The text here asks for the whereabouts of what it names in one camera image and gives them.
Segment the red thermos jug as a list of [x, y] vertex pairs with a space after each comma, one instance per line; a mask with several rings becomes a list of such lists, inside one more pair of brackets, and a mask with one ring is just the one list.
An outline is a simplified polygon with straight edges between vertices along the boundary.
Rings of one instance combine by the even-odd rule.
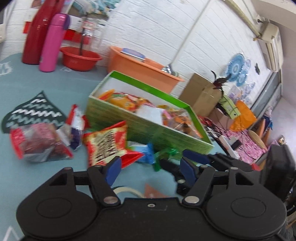
[[30, 25], [23, 49], [22, 62], [38, 65], [50, 22], [62, 11], [64, 0], [46, 0], [38, 10]]

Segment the orange plastic tub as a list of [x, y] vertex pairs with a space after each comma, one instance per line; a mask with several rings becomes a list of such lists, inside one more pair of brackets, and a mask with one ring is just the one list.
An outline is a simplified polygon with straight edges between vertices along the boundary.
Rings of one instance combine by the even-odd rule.
[[165, 93], [171, 93], [178, 83], [184, 82], [180, 77], [163, 72], [163, 65], [149, 58], [140, 62], [123, 54], [121, 50], [119, 47], [110, 46], [107, 72], [120, 72]]

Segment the blue small snack packet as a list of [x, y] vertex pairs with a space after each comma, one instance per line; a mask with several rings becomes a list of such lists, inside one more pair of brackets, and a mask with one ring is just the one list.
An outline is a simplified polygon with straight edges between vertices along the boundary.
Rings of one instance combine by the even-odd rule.
[[146, 163], [150, 165], [155, 163], [154, 147], [152, 143], [142, 144], [138, 142], [128, 141], [127, 147], [132, 151], [139, 152], [142, 154], [142, 157], [140, 157], [137, 160], [137, 162]]

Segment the white plain snack bag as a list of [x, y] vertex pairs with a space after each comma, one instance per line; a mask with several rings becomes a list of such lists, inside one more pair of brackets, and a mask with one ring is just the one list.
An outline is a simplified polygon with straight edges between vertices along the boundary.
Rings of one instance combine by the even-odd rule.
[[144, 118], [158, 125], [163, 124], [163, 111], [160, 108], [150, 108], [148, 106], [141, 106], [135, 111], [135, 113], [141, 118]]

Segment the orange cookie bag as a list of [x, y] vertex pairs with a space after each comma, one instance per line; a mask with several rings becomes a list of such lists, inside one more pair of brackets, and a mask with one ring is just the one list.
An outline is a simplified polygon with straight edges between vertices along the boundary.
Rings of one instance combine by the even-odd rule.
[[196, 139], [201, 139], [202, 135], [195, 128], [188, 112], [185, 109], [165, 108], [163, 109], [163, 125], [182, 132]]

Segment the red striped chip bag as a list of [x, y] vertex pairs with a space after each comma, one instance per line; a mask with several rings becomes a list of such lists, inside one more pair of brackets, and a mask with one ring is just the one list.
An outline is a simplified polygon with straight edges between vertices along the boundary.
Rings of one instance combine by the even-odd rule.
[[150, 108], [157, 108], [156, 105], [154, 105], [154, 104], [152, 104], [150, 102], [144, 102], [144, 103], [141, 104], [141, 106], [148, 106]]

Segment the green cardboard box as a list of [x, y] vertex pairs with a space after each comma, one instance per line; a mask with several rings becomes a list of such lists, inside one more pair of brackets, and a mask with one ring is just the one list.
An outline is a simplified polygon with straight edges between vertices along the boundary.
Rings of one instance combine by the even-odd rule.
[[[169, 107], [184, 109], [191, 118], [194, 127], [201, 134], [201, 138], [194, 138], [168, 126], [158, 124], [151, 118], [141, 117], [98, 98], [111, 89], [116, 92], [143, 97], [154, 105], [164, 104]], [[182, 152], [184, 149], [190, 149], [201, 154], [208, 154], [214, 147], [191, 106], [157, 88], [117, 71], [109, 73], [90, 93], [86, 116], [94, 130], [102, 130], [120, 121], [126, 121], [128, 125], [127, 139], [129, 141], [143, 144], [152, 143], [157, 150], [175, 148]]]

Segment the red snack bag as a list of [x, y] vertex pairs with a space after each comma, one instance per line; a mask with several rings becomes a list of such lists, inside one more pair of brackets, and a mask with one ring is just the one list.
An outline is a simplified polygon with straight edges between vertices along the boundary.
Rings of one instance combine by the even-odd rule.
[[125, 168], [142, 158], [143, 153], [126, 149], [127, 129], [127, 123], [120, 121], [103, 130], [85, 133], [83, 143], [88, 151], [88, 166], [105, 166], [119, 156], [121, 168]]

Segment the clear glass pitcher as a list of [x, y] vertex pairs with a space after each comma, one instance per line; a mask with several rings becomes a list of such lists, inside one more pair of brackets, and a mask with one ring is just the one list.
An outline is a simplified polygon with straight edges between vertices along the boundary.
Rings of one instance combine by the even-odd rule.
[[79, 55], [83, 55], [83, 51], [97, 52], [101, 46], [103, 37], [107, 30], [109, 15], [87, 12], [82, 17], [79, 43]]

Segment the dried black flower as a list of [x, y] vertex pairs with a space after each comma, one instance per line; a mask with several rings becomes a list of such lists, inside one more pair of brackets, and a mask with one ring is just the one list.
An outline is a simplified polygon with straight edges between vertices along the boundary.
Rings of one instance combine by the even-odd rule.
[[217, 78], [217, 75], [214, 71], [211, 70], [211, 72], [214, 75], [214, 82], [213, 82], [213, 89], [220, 90], [221, 91], [221, 97], [224, 96], [223, 86], [225, 83], [230, 79], [232, 74], [227, 75], [226, 77], [219, 77]]

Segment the red plastic basin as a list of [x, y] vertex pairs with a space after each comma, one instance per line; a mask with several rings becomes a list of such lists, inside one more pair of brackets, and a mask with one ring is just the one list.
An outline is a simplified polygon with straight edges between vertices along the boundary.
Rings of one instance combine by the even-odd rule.
[[62, 47], [60, 51], [62, 53], [62, 64], [75, 71], [90, 71], [98, 61], [102, 60], [102, 57], [96, 52], [75, 47]]

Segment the orange chip bag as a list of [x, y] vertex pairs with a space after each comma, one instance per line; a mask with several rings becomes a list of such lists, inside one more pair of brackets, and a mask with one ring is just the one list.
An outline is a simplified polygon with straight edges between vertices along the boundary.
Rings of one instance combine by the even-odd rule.
[[135, 113], [144, 102], [150, 102], [143, 97], [138, 97], [124, 92], [116, 92], [114, 89], [105, 91], [97, 96], [99, 100], [113, 104], [119, 108]]

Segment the teal patterned tablecloth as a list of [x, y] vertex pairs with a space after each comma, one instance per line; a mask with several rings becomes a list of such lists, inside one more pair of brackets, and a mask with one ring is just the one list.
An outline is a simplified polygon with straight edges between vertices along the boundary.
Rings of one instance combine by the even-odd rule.
[[[52, 73], [39, 71], [36, 65], [26, 65], [20, 54], [1, 61], [1, 117], [18, 106], [44, 93], [55, 107], [68, 114], [77, 104], [86, 109], [88, 96], [106, 76], [104, 68], [90, 72], [66, 70], [62, 65]], [[81, 146], [72, 159], [34, 164], [16, 157], [9, 135], [1, 134], [1, 240], [20, 240], [23, 233], [16, 221], [18, 205], [41, 184], [65, 167], [84, 171], [88, 166], [86, 148]], [[124, 168], [114, 182], [143, 192], [150, 185], [161, 194], [174, 197], [176, 183], [164, 171], [155, 172], [151, 165], [132, 164]]]

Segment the red dates clear bag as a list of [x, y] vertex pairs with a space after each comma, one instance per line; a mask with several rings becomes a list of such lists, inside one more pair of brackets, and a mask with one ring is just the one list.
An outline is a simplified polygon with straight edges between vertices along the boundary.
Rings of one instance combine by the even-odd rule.
[[13, 150], [20, 160], [42, 163], [72, 159], [73, 154], [51, 123], [34, 123], [10, 130]]

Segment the pink thermos bottle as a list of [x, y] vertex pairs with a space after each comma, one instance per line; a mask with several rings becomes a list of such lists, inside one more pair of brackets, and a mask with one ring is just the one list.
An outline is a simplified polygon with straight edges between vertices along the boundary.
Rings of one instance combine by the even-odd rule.
[[39, 63], [39, 70], [41, 72], [55, 71], [60, 46], [69, 25], [70, 17], [67, 14], [56, 14], [53, 16], [48, 28]]

